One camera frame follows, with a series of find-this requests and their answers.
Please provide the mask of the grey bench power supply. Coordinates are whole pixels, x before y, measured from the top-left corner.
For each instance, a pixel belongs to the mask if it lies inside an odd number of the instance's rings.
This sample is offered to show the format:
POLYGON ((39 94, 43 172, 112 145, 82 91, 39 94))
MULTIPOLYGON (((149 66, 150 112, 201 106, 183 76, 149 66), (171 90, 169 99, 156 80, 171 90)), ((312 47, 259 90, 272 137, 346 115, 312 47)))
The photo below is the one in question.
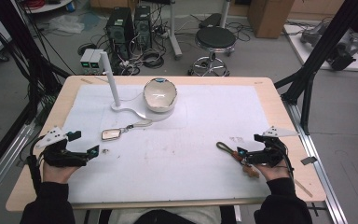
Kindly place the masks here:
POLYGON ((85 75, 89 75, 92 71, 90 66, 90 59, 92 58, 93 53, 94 53, 94 49, 85 49, 80 59, 80 64, 85 75))
POLYGON ((89 65, 93 75, 100 75, 103 72, 103 61, 101 58, 102 52, 102 49, 94 50, 91 58, 89 59, 89 65))

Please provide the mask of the white desk leg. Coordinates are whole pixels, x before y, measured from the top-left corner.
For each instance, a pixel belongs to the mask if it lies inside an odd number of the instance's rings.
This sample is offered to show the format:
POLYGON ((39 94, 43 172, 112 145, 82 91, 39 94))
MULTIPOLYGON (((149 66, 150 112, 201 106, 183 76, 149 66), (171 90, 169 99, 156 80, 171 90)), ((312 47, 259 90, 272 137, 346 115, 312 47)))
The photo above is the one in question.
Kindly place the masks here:
POLYGON ((168 30, 169 39, 172 45, 173 55, 175 60, 180 60, 183 52, 179 46, 179 42, 175 35, 175 0, 170 1, 170 29, 168 30))

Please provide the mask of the thin wooden strip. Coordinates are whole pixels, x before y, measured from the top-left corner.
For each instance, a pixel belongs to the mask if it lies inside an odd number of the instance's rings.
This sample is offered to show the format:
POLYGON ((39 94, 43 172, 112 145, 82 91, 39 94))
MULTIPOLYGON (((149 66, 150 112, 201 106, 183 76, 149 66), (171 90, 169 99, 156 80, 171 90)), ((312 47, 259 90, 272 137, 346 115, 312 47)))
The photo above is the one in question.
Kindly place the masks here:
POLYGON ((303 190, 309 197, 313 197, 313 194, 305 188, 305 186, 303 186, 298 180, 295 179, 295 185, 300 188, 301 190, 303 190))

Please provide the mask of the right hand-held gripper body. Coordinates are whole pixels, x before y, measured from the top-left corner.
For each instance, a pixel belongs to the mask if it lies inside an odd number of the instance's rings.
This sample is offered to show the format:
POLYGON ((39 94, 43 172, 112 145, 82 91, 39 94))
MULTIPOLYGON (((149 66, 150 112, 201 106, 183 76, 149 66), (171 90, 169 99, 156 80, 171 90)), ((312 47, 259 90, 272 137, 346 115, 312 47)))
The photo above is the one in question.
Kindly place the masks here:
POLYGON ((246 162, 250 164, 266 163, 270 167, 276 166, 287 158, 287 146, 280 140, 281 137, 296 136, 298 132, 271 126, 262 134, 265 136, 265 147, 259 151, 248 152, 246 162))

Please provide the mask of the black frame strut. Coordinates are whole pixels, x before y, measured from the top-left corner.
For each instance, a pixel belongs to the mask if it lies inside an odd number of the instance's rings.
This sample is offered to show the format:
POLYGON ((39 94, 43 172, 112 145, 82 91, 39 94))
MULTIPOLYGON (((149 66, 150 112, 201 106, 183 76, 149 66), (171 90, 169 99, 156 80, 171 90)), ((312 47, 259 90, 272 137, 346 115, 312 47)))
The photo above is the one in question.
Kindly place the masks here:
POLYGON ((358 0, 345 0, 304 64, 291 76, 274 83, 276 89, 290 84, 289 89, 281 96, 289 105, 296 105, 299 96, 303 95, 299 123, 306 135, 310 134, 309 116, 313 80, 338 41, 357 18, 358 0))
POLYGON ((12 38, 12 44, 1 33, 0 41, 29 82, 29 103, 25 108, 26 123, 29 123, 37 116, 37 108, 41 102, 53 103, 62 88, 58 77, 67 78, 70 74, 42 54, 10 0, 0 0, 0 22, 12 38))

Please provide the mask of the rectangular silver tag keychain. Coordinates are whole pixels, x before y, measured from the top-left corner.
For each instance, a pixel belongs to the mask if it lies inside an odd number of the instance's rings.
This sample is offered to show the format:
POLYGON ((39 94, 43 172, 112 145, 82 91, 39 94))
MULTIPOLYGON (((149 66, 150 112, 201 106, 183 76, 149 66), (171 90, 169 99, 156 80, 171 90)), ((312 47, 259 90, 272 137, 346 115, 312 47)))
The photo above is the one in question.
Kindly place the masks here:
POLYGON ((117 140, 122 134, 127 133, 129 130, 132 130, 134 128, 148 127, 151 124, 152 120, 144 119, 136 123, 129 124, 126 127, 103 130, 101 133, 101 138, 103 141, 117 140))

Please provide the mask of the large black computer tower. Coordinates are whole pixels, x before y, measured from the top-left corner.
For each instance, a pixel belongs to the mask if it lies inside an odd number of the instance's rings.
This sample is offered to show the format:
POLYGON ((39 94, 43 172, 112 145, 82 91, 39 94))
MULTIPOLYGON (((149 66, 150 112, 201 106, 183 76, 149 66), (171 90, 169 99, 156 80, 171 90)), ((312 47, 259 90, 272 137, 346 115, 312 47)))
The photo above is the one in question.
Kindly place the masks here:
POLYGON ((114 7, 105 26, 112 51, 121 59, 131 57, 130 42, 134 38, 131 9, 129 7, 114 7))

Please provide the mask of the black round stool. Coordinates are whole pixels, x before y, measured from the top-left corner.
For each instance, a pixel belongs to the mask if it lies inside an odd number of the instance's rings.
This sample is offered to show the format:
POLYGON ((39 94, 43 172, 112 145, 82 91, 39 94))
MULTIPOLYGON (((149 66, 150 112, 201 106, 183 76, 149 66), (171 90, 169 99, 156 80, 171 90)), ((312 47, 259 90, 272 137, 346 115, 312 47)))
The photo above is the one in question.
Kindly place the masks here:
POLYGON ((187 73, 190 76, 198 77, 207 75, 228 77, 229 70, 226 63, 219 59, 216 54, 224 53, 230 56, 234 51, 236 36, 226 28, 205 27, 197 31, 195 42, 199 48, 207 50, 209 55, 200 57, 193 62, 187 73))

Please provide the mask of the aluminium rail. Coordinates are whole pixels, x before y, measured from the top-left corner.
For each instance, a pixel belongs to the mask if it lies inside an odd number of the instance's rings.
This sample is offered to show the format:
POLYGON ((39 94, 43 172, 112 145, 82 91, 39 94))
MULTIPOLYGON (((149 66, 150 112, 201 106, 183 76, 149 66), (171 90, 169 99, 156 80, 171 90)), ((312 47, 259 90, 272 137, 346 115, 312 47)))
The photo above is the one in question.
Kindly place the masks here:
POLYGON ((302 145, 305 148, 307 154, 311 157, 316 158, 316 162, 313 163, 313 167, 316 170, 316 174, 321 181, 321 184, 324 188, 326 199, 324 200, 327 211, 332 218, 334 224, 348 224, 348 221, 345 217, 345 214, 339 204, 336 193, 329 181, 328 175, 324 169, 322 161, 320 160, 318 151, 313 144, 313 141, 309 134, 306 134, 304 129, 300 125, 300 111, 296 105, 289 105, 288 103, 283 103, 285 106, 288 115, 290 116, 292 123, 294 124, 296 130, 299 132, 299 138, 302 142, 302 145))
POLYGON ((20 155, 21 150, 27 144, 35 130, 35 124, 24 124, 14 137, 8 140, 8 146, 4 147, 5 153, 0 158, 0 184, 7 175, 10 167, 20 155))

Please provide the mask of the slim black computer tower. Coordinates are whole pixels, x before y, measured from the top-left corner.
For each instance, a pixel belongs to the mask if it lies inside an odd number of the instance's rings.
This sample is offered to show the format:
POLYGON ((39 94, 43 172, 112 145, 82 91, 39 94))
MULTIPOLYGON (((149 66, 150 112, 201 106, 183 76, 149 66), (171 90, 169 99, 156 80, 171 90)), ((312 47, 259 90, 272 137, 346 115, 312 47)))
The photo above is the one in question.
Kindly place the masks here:
POLYGON ((134 11, 134 31, 138 49, 152 47, 150 6, 137 6, 134 11))

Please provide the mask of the person's right hand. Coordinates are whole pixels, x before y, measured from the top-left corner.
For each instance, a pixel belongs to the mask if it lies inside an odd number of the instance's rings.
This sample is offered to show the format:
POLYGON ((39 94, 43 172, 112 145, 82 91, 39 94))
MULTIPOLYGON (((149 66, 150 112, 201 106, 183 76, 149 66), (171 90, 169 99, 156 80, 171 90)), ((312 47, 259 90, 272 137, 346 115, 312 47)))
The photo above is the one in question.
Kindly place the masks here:
POLYGON ((289 171, 285 165, 270 167, 269 165, 257 164, 255 167, 261 172, 267 181, 290 177, 289 171))

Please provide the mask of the white key stand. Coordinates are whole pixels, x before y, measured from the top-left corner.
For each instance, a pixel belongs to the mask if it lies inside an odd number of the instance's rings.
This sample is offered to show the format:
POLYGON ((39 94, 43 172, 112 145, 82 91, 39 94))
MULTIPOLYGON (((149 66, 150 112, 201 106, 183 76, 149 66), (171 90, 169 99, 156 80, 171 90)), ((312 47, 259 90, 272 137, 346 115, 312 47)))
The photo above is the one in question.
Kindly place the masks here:
POLYGON ((172 114, 174 108, 171 111, 165 113, 157 113, 151 111, 146 106, 145 103, 144 88, 134 98, 130 100, 121 100, 118 95, 117 84, 112 72, 112 68, 107 53, 105 51, 101 53, 101 58, 103 61, 103 69, 104 69, 103 73, 107 76, 108 83, 114 99, 114 102, 111 105, 114 111, 116 112, 130 111, 135 115, 137 115, 138 117, 140 117, 141 119, 150 119, 152 121, 161 121, 167 119, 172 114))

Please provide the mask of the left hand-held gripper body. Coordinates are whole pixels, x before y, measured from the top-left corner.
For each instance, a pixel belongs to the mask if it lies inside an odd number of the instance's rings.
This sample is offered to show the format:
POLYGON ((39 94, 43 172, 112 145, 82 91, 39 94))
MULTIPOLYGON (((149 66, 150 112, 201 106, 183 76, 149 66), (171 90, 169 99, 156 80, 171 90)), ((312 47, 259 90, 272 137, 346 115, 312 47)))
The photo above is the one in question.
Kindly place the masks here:
POLYGON ((40 140, 36 141, 35 147, 42 148, 41 155, 45 162, 55 167, 80 167, 88 162, 87 153, 71 152, 66 148, 69 142, 61 128, 55 126, 49 130, 40 140))

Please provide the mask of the cardboard box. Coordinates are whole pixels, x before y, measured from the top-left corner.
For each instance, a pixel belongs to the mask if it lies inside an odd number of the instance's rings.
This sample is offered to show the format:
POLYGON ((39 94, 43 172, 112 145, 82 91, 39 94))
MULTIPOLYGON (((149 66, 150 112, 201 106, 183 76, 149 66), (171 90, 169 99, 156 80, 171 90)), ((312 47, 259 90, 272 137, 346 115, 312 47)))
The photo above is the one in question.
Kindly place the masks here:
POLYGON ((247 19, 255 37, 278 38, 294 2, 295 0, 252 0, 247 19))

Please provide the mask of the white board on floor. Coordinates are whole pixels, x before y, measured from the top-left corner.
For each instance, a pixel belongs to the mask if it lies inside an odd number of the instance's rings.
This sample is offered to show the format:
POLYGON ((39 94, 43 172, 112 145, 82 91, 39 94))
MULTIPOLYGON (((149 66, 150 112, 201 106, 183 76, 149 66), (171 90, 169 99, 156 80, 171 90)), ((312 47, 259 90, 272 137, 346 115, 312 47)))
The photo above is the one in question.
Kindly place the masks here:
MULTIPOLYGON (((296 25, 284 25, 284 31, 288 34, 288 38, 294 48, 296 55, 302 64, 309 58, 310 53, 313 51, 313 47, 309 43, 302 43, 300 37, 302 29, 296 25)), ((358 54, 353 55, 355 61, 345 68, 345 71, 358 72, 358 54)))

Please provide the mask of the clear plastic bag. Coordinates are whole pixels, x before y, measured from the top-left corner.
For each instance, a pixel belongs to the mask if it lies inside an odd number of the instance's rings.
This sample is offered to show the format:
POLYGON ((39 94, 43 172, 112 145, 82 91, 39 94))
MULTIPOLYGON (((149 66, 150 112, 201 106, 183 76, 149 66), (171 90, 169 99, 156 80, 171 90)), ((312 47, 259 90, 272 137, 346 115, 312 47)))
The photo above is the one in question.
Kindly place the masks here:
POLYGON ((85 28, 85 24, 79 21, 78 16, 61 15, 51 19, 48 23, 50 29, 69 34, 80 34, 85 28))

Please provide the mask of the white table mat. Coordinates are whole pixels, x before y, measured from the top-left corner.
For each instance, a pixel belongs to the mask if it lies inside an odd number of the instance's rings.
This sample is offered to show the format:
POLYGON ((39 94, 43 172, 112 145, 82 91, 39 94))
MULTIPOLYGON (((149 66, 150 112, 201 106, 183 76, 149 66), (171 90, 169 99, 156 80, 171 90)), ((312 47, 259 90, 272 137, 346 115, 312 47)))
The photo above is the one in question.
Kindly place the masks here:
POLYGON ((104 130, 138 121, 112 109, 106 85, 85 85, 63 125, 81 131, 71 151, 98 146, 100 154, 69 181, 71 203, 139 203, 187 200, 263 199, 264 178, 251 178, 217 148, 259 150, 257 133, 269 128, 256 90, 250 86, 180 85, 173 113, 145 128, 134 127, 117 140, 104 130))

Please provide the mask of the white ceramic bowl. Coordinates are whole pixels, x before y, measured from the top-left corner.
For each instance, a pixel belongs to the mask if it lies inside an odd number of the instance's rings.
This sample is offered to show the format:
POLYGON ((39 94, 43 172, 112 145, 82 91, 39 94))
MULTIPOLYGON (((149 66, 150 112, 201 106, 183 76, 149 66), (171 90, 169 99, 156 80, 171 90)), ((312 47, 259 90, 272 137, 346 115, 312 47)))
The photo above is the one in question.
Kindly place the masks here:
POLYGON ((165 113, 171 111, 177 100, 175 85, 166 78, 156 77, 144 86, 146 106, 153 112, 165 113))

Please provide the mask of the black and grey robot device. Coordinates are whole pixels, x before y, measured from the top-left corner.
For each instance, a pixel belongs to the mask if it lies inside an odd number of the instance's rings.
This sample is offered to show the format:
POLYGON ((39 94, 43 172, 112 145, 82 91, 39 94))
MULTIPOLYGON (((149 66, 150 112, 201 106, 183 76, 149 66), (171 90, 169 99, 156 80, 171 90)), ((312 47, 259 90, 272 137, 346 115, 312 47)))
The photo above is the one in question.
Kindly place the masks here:
POLYGON ((338 41, 326 61, 335 71, 342 71, 356 59, 353 55, 358 51, 358 39, 347 31, 338 41))

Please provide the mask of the person's left hand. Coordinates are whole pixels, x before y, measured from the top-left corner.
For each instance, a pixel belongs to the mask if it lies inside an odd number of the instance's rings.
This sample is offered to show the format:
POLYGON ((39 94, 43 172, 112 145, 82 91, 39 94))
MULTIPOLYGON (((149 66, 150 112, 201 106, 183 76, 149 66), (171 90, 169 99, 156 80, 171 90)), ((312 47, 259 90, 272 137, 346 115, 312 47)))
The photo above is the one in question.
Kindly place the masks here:
POLYGON ((43 164, 43 181, 67 184, 71 175, 78 170, 78 167, 55 167, 46 162, 43 164))

